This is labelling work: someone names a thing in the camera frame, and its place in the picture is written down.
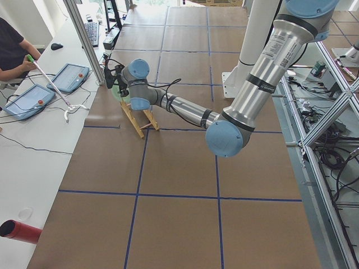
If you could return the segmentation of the person hand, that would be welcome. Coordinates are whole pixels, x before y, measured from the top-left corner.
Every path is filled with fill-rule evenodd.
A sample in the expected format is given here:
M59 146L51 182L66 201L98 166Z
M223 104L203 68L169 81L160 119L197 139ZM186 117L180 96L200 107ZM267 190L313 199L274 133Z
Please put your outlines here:
M24 58L22 64L21 64L21 72L29 72L36 69L36 66L33 62L29 61L26 57Z

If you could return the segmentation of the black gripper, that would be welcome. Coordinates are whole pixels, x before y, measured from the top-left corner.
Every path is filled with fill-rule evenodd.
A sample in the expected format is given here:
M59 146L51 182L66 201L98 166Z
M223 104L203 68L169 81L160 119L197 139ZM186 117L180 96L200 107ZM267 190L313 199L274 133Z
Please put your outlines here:
M119 94L120 96L128 96L129 91L127 89L127 84L122 80L121 72L124 69L124 65L118 64L115 66L117 84L119 86Z

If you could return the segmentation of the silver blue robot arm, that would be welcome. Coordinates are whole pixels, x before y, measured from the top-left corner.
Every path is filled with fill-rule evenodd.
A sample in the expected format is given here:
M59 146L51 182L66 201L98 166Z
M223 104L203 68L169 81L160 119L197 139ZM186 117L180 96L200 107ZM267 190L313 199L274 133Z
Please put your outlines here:
M237 96L220 114L160 87L151 88L147 81L150 68L143 59L135 59L124 67L118 79L129 91L133 110L160 106L205 128L206 144L215 155L234 156L249 142L256 117L300 49L328 37L329 21L337 4L337 1L284 1L273 18L268 42L261 46L262 52L244 82L234 86Z

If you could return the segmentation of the person forearm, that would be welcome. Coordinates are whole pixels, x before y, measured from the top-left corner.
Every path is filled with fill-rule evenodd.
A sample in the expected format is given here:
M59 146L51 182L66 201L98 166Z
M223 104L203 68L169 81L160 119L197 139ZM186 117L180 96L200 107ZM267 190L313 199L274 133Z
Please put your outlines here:
M9 70L0 69L0 80L1 81L13 80L15 78L19 78L24 72L25 71L22 64Z

